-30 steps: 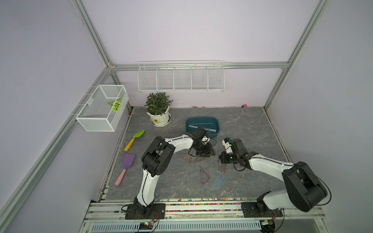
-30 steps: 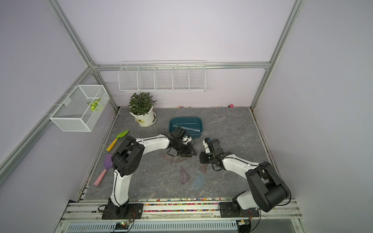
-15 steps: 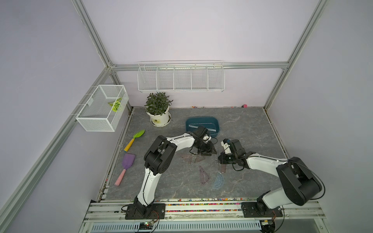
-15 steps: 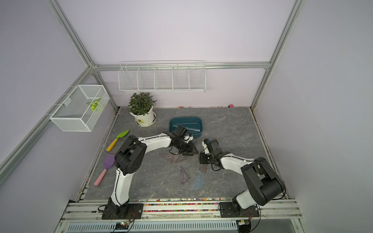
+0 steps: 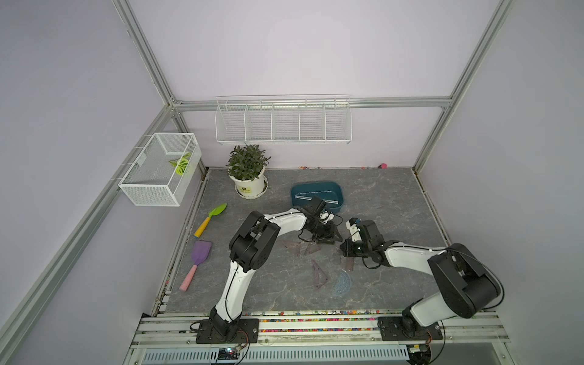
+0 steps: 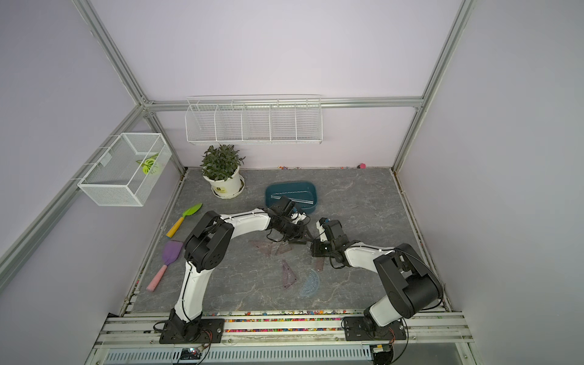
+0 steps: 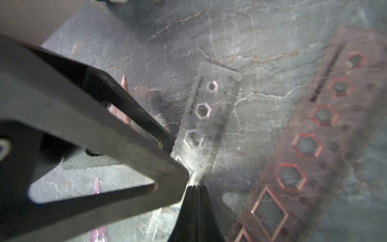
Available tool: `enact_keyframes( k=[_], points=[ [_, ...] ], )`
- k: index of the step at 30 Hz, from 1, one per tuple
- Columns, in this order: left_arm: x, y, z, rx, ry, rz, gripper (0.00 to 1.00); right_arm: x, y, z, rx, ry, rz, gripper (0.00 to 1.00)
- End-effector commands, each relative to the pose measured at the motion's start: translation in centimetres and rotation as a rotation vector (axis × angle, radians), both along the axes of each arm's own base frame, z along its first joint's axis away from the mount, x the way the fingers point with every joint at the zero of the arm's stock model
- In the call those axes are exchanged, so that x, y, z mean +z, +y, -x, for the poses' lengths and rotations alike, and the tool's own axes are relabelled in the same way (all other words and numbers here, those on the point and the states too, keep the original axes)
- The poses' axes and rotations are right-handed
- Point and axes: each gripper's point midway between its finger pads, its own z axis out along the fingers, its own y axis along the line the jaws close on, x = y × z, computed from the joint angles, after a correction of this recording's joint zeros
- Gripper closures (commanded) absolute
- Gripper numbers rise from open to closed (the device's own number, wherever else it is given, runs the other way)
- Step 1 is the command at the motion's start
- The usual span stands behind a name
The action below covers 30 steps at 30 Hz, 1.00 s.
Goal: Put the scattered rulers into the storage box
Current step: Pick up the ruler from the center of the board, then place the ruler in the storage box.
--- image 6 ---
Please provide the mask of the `pink long triangle ruler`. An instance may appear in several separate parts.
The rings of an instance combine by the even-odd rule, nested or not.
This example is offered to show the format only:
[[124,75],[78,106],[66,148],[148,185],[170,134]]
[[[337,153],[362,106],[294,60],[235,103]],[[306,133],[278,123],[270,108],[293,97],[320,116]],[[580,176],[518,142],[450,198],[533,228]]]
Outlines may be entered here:
[[272,241],[260,241],[260,240],[251,241],[250,245],[253,248],[257,249],[258,252],[260,252],[261,254],[263,254],[266,257],[272,256],[272,251],[275,247],[275,244]]

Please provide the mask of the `blue protractor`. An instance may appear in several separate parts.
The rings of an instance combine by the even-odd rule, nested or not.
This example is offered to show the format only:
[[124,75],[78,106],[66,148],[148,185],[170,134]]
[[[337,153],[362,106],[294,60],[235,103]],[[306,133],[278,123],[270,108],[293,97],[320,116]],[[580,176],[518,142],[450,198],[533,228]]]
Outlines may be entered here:
[[319,272],[311,269],[306,281],[304,282],[299,295],[301,298],[309,298],[314,296],[320,288],[320,276]]

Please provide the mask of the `pink small triangle ruler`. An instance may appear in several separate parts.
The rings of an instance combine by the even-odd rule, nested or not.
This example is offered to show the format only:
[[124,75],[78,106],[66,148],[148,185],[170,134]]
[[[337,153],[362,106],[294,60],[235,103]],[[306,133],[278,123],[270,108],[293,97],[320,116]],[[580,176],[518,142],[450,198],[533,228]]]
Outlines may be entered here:
[[293,245],[289,243],[281,243],[275,251],[275,255],[280,256],[284,255],[286,252],[290,252],[293,249]]

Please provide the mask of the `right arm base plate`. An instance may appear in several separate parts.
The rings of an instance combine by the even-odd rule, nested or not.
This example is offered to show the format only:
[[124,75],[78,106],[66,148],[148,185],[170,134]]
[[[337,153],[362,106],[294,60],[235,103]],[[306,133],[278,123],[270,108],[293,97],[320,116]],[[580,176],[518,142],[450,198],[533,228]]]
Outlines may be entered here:
[[348,342],[406,340],[405,326],[399,320],[379,326],[366,316],[346,316],[341,321],[341,328]]

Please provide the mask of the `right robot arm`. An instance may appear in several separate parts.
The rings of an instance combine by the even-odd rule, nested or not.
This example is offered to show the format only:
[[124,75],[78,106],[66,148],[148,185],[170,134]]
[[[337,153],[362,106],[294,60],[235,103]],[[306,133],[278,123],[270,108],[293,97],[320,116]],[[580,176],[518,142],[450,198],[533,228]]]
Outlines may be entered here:
[[365,269],[379,276],[386,294],[363,312],[370,324],[386,327],[443,300],[441,281],[411,245],[381,247],[349,240],[340,221],[324,217],[316,227],[312,256],[328,258],[334,269]]

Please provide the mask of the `clear straight ruler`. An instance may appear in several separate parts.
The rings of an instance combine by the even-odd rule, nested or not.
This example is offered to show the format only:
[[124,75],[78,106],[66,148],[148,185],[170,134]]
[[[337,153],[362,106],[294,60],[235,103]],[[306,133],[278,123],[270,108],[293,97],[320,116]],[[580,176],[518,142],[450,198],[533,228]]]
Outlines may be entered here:
[[314,205],[317,203],[317,199],[313,193],[308,190],[294,191],[294,192],[276,192],[271,193],[267,196],[267,205],[272,204],[280,200],[282,197],[290,199],[292,202],[303,204],[303,205]]

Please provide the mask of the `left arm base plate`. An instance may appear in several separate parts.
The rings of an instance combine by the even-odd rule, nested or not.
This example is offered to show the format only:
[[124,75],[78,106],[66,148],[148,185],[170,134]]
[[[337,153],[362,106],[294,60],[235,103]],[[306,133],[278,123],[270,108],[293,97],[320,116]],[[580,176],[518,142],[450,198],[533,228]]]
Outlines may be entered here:
[[223,319],[202,318],[184,322],[178,317],[165,322],[159,342],[161,344],[217,344],[224,334]]

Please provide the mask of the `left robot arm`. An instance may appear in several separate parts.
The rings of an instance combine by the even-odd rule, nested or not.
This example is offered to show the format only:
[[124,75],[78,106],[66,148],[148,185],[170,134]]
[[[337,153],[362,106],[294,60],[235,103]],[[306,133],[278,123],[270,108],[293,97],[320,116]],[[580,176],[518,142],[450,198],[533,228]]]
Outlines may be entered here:
[[185,241],[186,271],[169,320],[187,325],[202,315],[211,273],[224,259],[232,239],[253,232],[278,231],[284,241],[303,241],[308,222],[309,216],[287,197],[270,208],[236,214],[205,212]]

